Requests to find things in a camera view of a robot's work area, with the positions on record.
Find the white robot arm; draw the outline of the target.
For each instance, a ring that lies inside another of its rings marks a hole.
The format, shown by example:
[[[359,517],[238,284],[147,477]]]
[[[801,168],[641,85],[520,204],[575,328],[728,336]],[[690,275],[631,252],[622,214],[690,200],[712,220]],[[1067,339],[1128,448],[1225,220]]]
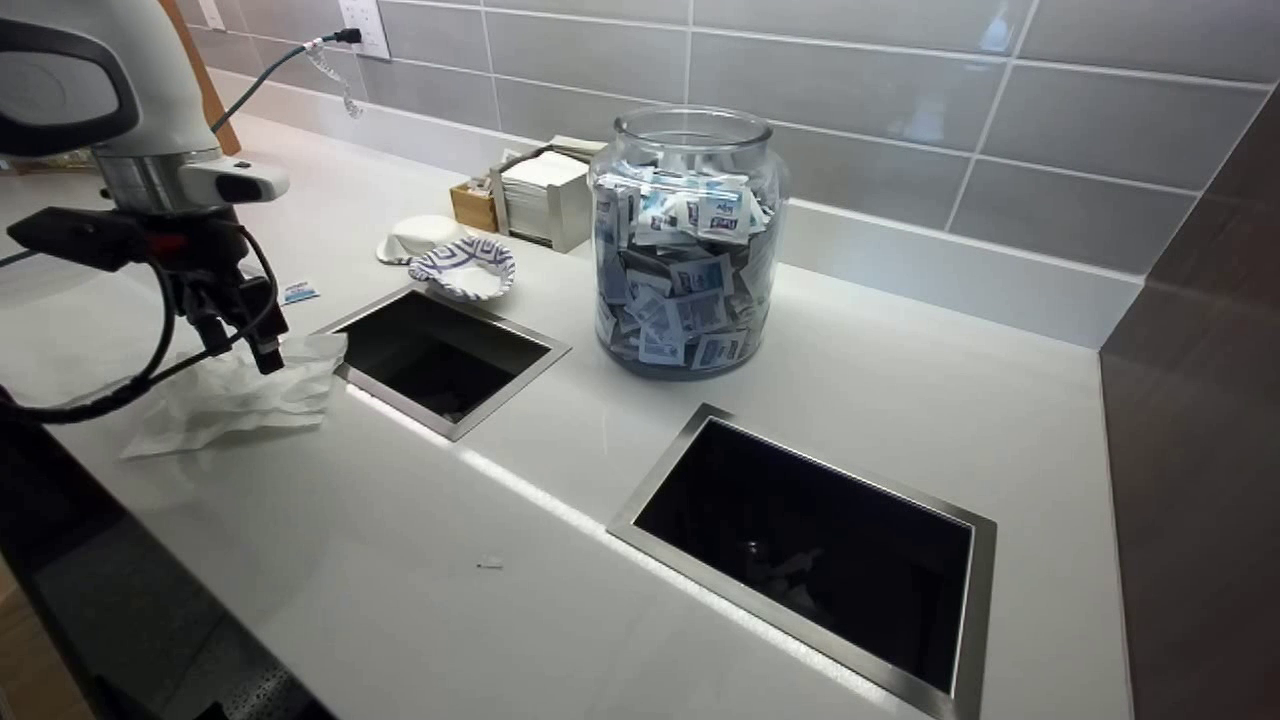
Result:
[[[288,175],[220,147],[161,0],[0,0],[0,157],[63,153],[91,157],[105,209],[39,209],[9,237],[100,272],[151,264],[209,352],[238,333],[277,370],[288,321],[237,209]]]

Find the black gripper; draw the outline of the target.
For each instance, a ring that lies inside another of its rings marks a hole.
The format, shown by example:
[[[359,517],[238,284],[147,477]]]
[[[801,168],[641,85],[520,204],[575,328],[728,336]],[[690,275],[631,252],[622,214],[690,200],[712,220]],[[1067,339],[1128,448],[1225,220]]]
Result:
[[[29,252],[100,272],[154,264],[176,291],[176,313],[197,328],[205,352],[220,357],[232,347],[227,322],[243,333],[264,374],[284,368],[281,336],[288,333],[288,321],[266,272],[243,272],[246,233],[232,212],[140,214],[39,209],[15,220],[9,237]]]

